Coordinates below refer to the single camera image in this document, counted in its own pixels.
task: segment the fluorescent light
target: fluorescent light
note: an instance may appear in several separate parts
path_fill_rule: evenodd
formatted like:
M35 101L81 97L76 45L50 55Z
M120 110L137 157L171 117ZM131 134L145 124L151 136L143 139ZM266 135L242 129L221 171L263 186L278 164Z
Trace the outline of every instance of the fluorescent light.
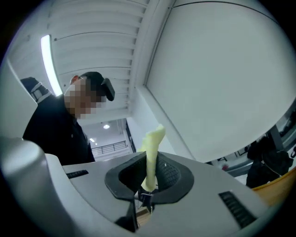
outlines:
M55 93L55 96L62 94L61 87L56 77L54 65L52 63L51 50L50 50L50 35L41 38L41 51L45 71L50 82L50 85Z

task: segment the yellow object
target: yellow object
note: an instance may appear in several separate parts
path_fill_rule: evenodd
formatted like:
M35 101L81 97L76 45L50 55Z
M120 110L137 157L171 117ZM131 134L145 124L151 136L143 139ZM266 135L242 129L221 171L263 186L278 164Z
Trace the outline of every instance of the yellow object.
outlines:
M268 205L283 202L289 195L296 181L296 167L270 183L253 188Z
M159 144L161 143L163 137L166 134L166 129L164 126L159 125L155 131L146 133L143 139L142 147L138 151L146 151L147 157L147 176L142 183L142 187L148 191L152 192L155 190L155 168L156 168L156 158Z

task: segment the air vent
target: air vent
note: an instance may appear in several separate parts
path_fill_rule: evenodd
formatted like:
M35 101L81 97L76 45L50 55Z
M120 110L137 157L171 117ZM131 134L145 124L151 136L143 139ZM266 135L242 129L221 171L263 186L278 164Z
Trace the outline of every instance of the air vent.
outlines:
M69 179L72 179L72 178L76 178L76 177L83 176L86 174L88 174L88 171L84 169L84 170L79 170L76 172L68 173L66 175Z
M232 192L219 193L219 196L241 228L246 227L256 220Z

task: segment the black mesh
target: black mesh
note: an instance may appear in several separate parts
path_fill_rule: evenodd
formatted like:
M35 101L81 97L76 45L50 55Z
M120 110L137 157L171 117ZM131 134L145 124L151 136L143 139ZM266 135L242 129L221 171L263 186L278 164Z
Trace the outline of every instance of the black mesh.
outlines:
M179 180L180 172L168 162L157 157L155 176L157 178L158 190L161 192L173 186Z

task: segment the person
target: person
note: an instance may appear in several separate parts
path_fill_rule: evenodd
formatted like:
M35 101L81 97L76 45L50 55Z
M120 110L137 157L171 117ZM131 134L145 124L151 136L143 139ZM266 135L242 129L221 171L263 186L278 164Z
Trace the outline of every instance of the person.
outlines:
M274 142L268 137L251 144L247 157L253 161L248 171L249 188L259 187L286 174L293 164L293 159L284 150L276 150Z
M23 139L57 156L61 165L94 162L90 142L77 119L90 114L91 108L101 107L106 98L114 100L110 80L98 72L76 75L65 94L57 97L33 77L21 82L38 104Z

